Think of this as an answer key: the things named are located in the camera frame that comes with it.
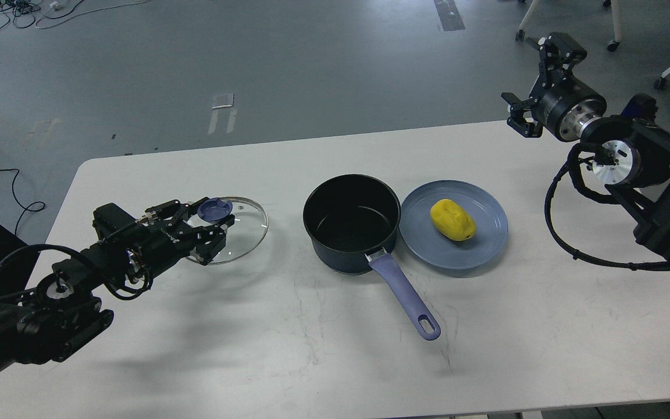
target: saucepan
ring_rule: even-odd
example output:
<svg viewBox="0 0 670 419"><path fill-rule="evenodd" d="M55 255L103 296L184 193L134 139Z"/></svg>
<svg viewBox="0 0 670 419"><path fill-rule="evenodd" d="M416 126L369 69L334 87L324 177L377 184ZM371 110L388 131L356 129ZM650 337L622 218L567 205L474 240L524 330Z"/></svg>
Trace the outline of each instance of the saucepan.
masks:
<svg viewBox="0 0 670 419"><path fill-rule="evenodd" d="M397 243L400 201L366 175L342 175L319 185L304 206L304 225L322 262L344 274L379 273L426 340L441 327L390 252Z"/></svg>

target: blue plate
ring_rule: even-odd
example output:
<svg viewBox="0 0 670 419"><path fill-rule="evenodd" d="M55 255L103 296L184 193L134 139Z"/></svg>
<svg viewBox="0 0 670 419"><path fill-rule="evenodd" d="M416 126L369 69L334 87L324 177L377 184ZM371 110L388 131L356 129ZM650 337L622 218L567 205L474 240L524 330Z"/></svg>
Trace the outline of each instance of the blue plate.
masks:
<svg viewBox="0 0 670 419"><path fill-rule="evenodd" d="M450 199L467 211L477 226L472 239L455 242L441 234L430 219L430 208ZM459 180L437 180L412 191L402 202L400 233L407 247L428 265L461 273L492 260L508 241L508 218L484 189Z"/></svg>

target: pot handle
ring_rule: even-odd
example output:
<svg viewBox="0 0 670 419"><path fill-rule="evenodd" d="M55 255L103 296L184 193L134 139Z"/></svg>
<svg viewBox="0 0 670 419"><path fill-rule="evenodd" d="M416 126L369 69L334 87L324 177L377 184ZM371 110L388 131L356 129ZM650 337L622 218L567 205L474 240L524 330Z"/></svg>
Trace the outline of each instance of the pot handle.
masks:
<svg viewBox="0 0 670 419"><path fill-rule="evenodd" d="M428 310L420 295L412 288L407 276L402 272L397 261L385 250L378 250L374 254L366 255L369 266L384 278L394 292L394 297L404 308L415 329L425 340L434 340L441 335L441 327Z"/></svg>

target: table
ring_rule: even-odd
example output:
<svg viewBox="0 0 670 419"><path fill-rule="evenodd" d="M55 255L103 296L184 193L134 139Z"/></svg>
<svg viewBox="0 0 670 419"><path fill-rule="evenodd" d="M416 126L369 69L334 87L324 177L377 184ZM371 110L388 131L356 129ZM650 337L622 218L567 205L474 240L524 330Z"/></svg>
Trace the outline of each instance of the table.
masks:
<svg viewBox="0 0 670 419"><path fill-rule="evenodd" d="M112 326L66 363L1 373L0 417L409 417L670 400L670 273L574 261L545 229L543 196L569 147L486 122L85 162L50 243L93 243L91 212L106 202L140 215L202 196L259 202L268 236L234 263L181 261L138 300L98 290ZM398 242L443 329L434 342L377 274L338 274L314 255L304 202L351 172L400 199L464 180L505 208L506 251L475 276L435 273ZM561 236L599 257L657 260L624 210L562 185ZM31 280L61 259L42 255Z"/></svg>

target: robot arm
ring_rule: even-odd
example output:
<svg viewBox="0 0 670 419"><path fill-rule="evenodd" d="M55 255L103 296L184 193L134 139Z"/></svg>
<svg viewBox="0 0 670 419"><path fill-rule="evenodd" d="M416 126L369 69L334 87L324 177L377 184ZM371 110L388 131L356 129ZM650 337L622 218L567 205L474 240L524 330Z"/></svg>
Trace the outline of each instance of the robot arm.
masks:
<svg viewBox="0 0 670 419"><path fill-rule="evenodd" d="M603 116L603 96L580 82L572 69L586 51L567 34L552 33L532 43L540 54L539 76L529 98L502 93L508 103L508 125L524 137L539 137L547 128L560 141L579 141L555 176L545 197L545 220L550 233L575 259L618 268L670 271L670 133L655 124L657 107L648 95L635 95L620 115ZM582 153L593 158L582 159ZM580 165L604 184L609 194L599 194L584 183ZM567 244L551 223L551 200L557 183L569 174L574 188L599 204L619 204L635 220L635 242L666 262L621 263L583 254ZM668 182L652 201L638 188Z"/></svg>
<svg viewBox="0 0 670 419"><path fill-rule="evenodd" d="M107 204L94 212L100 240L88 249L36 244L8 255L0 262L0 276L25 252L54 249L71 258L53 264L53 273L35 289L0 297L0 371L13 363L61 363L103 332L113 312L101 310L100 298L92 295L98 286L132 300L181 258L192 256L207 265L224 248L226 231L234 225L230 213L208 225L189 225L189 217L207 201L169 201L147 209L139 219Z"/></svg>

